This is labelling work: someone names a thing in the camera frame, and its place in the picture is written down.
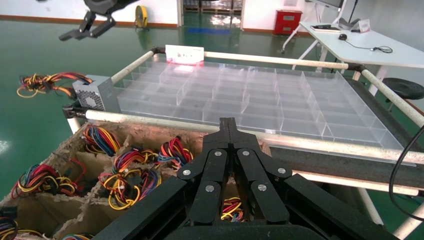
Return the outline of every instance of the transparent divider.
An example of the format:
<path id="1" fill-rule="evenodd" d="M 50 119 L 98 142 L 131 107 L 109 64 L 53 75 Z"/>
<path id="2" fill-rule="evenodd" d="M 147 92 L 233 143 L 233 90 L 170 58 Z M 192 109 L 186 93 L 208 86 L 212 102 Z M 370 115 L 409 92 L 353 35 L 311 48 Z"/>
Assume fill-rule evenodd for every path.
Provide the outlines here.
<path id="1" fill-rule="evenodd" d="M 340 73 L 146 61 L 115 93 L 123 113 L 401 149 Z"/>

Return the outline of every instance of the white wall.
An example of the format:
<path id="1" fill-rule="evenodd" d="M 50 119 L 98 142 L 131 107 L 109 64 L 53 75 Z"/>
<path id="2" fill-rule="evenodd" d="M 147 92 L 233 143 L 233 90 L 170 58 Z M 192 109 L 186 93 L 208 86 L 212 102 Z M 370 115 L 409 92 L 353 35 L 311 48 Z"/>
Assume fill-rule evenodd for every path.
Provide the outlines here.
<path id="1" fill-rule="evenodd" d="M 147 8 L 150 23 L 177 24 L 177 0 L 139 0 L 112 14 L 117 22 L 134 22 L 137 5 Z M 82 19 L 88 7 L 84 0 L 0 0 L 0 15 L 59 19 Z"/>
<path id="2" fill-rule="evenodd" d="M 347 21 L 354 3 L 355 0 L 347 0 L 342 15 Z M 331 14 L 327 10 L 324 12 L 329 18 Z M 372 30 L 424 52 L 424 0 L 359 0 L 352 19 L 356 18 L 370 19 Z M 423 68 L 390 67 L 386 77 L 401 78 L 424 86 Z M 413 103 L 424 110 L 424 100 Z"/>
<path id="3" fill-rule="evenodd" d="M 277 10 L 302 11 L 301 20 L 309 15 L 309 22 L 317 22 L 314 4 L 305 2 L 305 0 L 297 0 L 296 7 L 284 6 L 284 0 L 245 0 L 243 28 L 273 30 L 276 24 Z M 324 6 L 318 6 L 319 14 L 322 14 L 323 11 Z"/>

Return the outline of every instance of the reflective floor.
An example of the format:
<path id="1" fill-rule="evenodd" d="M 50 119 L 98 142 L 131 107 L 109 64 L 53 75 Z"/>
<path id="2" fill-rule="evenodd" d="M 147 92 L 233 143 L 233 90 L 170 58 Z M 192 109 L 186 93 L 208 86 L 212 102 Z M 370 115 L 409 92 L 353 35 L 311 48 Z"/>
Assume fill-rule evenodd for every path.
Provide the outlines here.
<path id="1" fill-rule="evenodd" d="M 6 195 L 24 171 L 47 158 L 71 135 L 62 113 L 62 106 L 71 100 L 55 93 L 21 98 L 16 94 L 21 75 L 69 71 L 111 76 L 152 47 L 166 44 L 199 46 L 212 52 L 298 58 L 313 42 L 309 37 L 296 37 L 282 55 L 280 49 L 285 36 L 243 32 L 240 16 L 187 13 L 184 23 L 180 28 L 152 28 L 150 31 L 115 27 L 98 39 L 61 42 L 58 36 L 75 29 L 76 25 L 0 21 L 0 168 L 4 170 L 0 176 L 0 195 Z M 306 59 L 317 60 L 318 57 L 318 52 L 313 50 Z M 242 64 L 237 60 L 210 58 L 207 61 Z M 329 54 L 327 61 L 334 61 L 334 57 Z M 291 68 L 270 63 L 244 64 Z M 313 70 L 310 67 L 298 69 Z M 378 98 L 386 104 L 383 97 L 379 95 Z M 416 126 L 396 108 L 393 114 L 408 130 L 416 131 Z M 388 230 L 394 231 L 406 217 L 392 206 L 387 193 L 370 191 L 370 195 Z M 409 211 L 418 206 L 413 200 L 399 201 Z M 421 226 L 409 239 L 422 239 L 423 232 Z"/>

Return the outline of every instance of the wire harness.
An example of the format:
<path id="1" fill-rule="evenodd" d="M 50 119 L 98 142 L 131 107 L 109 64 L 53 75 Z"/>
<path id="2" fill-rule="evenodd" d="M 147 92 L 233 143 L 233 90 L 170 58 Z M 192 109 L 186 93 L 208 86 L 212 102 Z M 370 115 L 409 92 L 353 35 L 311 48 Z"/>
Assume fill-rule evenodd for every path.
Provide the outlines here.
<path id="1" fill-rule="evenodd" d="M 229 222 L 244 222 L 243 210 L 241 209 L 242 202 L 239 197 L 225 199 L 224 209 L 222 210 L 221 220 Z"/>
<path id="2" fill-rule="evenodd" d="M 65 194 L 70 197 L 80 195 L 78 183 L 86 173 L 86 168 L 76 159 L 71 158 L 70 161 L 82 169 L 75 181 L 65 175 L 61 176 L 56 169 L 47 164 L 36 164 L 20 176 L 12 188 L 12 199 L 33 193 Z"/>
<path id="3" fill-rule="evenodd" d="M 178 171 L 191 160 L 193 160 L 193 154 L 183 147 L 180 136 L 176 136 L 169 142 L 162 144 L 157 156 L 158 163 L 172 162 L 172 167 L 175 171 Z"/>
<path id="4" fill-rule="evenodd" d="M 18 228 L 18 223 L 9 217 L 0 217 L 0 240 L 13 240 L 18 234 L 43 235 L 38 231 Z"/>
<path id="5" fill-rule="evenodd" d="M 161 174 L 154 168 L 125 168 L 123 172 L 115 174 L 103 173 L 98 179 L 109 191 L 108 202 L 115 210 L 130 208 L 162 183 Z"/>
<path id="6" fill-rule="evenodd" d="M 116 136 L 99 126 L 87 126 L 82 133 L 82 139 L 86 143 L 85 150 L 94 154 L 106 153 L 112 157 L 121 147 Z"/>
<path id="7" fill-rule="evenodd" d="M 37 94 L 45 94 L 51 90 L 61 91 L 65 93 L 70 99 L 76 100 L 77 95 L 72 87 L 57 85 L 57 83 L 64 79 L 71 79 L 74 81 L 81 81 L 84 84 L 91 84 L 93 80 L 85 77 L 84 75 L 76 72 L 60 72 L 53 75 L 39 75 L 34 74 L 32 76 L 23 76 L 20 79 L 20 87 L 16 90 L 18 96 L 22 98 L 33 98 Z M 21 94 L 22 90 L 27 92 L 33 92 L 31 95 Z"/>

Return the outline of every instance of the cardboard box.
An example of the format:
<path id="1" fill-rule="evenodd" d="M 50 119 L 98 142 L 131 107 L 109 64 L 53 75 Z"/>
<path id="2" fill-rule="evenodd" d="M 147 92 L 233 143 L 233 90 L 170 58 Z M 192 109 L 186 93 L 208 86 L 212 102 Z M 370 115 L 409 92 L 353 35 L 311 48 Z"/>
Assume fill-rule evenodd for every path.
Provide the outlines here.
<path id="1" fill-rule="evenodd" d="M 202 152 L 203 136 L 207 134 L 145 124 L 98 122 L 96 125 L 107 129 L 118 138 L 122 147 L 117 155 L 127 151 L 132 144 L 143 144 L 144 148 L 159 149 L 164 142 L 180 136 L 184 147 L 197 156 Z M 85 142 L 81 136 L 87 126 L 88 124 L 85 124 L 76 134 L 61 143 L 42 163 L 54 167 L 62 175 L 69 172 L 71 168 L 72 172 L 69 178 L 72 180 L 81 174 L 81 169 L 70 162 L 69 158 L 76 158 L 85 165 L 84 180 L 86 181 L 95 180 L 101 173 L 111 173 L 115 156 L 85 152 Z M 266 143 L 259 141 L 259 145 L 263 152 L 270 155 L 271 152 Z M 130 167 L 150 168 L 151 165 L 134 163 Z M 176 176 L 176 172 L 166 166 L 162 166 L 160 172 L 164 180 L 169 176 Z M 28 197 L 12 199 L 8 194 L 0 202 L 0 207 L 17 206 L 18 226 L 23 229 L 39 231 L 45 236 L 39 238 L 33 235 L 19 234 L 16 238 L 19 240 L 61 240 L 68 234 L 79 233 L 95 235 L 125 212 L 125 210 L 114 210 L 109 206 L 108 199 L 102 197 L 103 189 L 101 183 L 97 182 L 83 197 L 37 193 Z M 228 181 L 225 196 L 234 197 L 236 194 L 235 182 L 231 178 Z"/>

